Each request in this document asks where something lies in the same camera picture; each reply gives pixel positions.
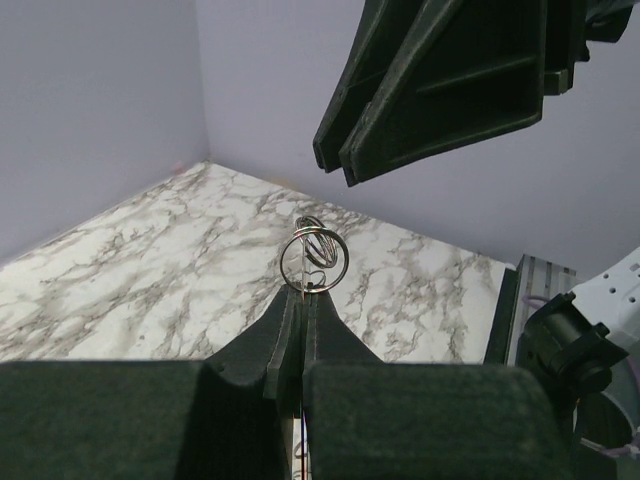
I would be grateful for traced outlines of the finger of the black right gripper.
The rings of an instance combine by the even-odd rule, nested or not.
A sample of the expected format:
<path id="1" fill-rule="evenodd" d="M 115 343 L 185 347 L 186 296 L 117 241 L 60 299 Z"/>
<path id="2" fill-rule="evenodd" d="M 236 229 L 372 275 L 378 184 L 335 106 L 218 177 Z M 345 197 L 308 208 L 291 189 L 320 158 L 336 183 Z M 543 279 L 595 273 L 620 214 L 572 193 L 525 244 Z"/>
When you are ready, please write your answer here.
<path id="1" fill-rule="evenodd" d="M 343 166 L 339 151 L 373 100 L 410 29 L 425 20 L 440 25 L 448 1 L 367 1 L 349 57 L 313 139 L 318 167 Z"/>

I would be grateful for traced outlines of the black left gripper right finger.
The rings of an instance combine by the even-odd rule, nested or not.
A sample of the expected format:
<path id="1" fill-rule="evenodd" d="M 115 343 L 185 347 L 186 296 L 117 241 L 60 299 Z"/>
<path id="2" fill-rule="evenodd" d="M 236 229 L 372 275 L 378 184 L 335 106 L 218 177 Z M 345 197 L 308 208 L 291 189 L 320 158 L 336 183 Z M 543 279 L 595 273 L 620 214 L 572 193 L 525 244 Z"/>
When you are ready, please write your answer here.
<path id="1" fill-rule="evenodd" d="M 568 479 L 567 447 L 527 371 L 385 363 L 328 294 L 305 301 L 304 407 L 316 479 Z"/>

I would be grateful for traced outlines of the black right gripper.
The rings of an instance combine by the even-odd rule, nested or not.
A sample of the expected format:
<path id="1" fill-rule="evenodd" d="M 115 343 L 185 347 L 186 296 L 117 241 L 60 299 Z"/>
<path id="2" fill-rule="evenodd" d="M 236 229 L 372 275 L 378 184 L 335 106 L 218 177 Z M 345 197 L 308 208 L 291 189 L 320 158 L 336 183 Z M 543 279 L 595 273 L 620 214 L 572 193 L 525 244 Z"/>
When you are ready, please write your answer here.
<path id="1" fill-rule="evenodd" d="M 537 123 L 635 0 L 425 1 L 339 151 L 354 186 Z"/>

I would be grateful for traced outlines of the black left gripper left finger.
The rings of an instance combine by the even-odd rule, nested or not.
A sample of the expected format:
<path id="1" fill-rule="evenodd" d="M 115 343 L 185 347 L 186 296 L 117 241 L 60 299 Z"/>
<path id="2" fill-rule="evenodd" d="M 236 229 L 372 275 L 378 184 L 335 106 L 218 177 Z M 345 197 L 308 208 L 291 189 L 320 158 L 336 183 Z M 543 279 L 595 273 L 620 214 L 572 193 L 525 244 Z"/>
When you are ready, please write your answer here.
<path id="1" fill-rule="evenodd" d="M 295 297 L 204 360 L 1 366 L 5 479 L 287 479 L 276 367 Z"/>

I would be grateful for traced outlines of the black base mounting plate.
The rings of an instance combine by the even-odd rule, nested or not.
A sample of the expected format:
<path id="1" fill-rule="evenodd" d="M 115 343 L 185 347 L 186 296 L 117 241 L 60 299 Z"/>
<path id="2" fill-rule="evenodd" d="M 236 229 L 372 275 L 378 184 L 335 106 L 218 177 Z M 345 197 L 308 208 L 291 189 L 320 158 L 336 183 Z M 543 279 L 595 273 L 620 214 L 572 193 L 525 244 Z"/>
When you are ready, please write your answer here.
<path id="1" fill-rule="evenodd" d="M 485 349 L 484 364 L 507 364 L 514 326 L 519 279 L 520 272 L 517 269 L 505 269 Z"/>

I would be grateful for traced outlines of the silver metal keyring holder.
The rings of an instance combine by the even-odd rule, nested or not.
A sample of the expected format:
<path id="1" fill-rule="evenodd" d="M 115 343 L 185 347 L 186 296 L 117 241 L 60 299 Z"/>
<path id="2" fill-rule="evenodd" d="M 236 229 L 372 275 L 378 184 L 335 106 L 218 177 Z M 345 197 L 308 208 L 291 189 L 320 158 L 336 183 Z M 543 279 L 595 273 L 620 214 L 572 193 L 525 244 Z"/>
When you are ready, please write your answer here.
<path id="1" fill-rule="evenodd" d="M 291 278 L 285 268 L 286 255 L 294 244 L 301 248 L 299 280 Z M 325 293 L 336 287 L 346 276 L 349 264 L 350 252 L 343 237 L 312 215 L 296 218 L 293 234 L 278 257 L 285 284 L 302 296 Z"/>

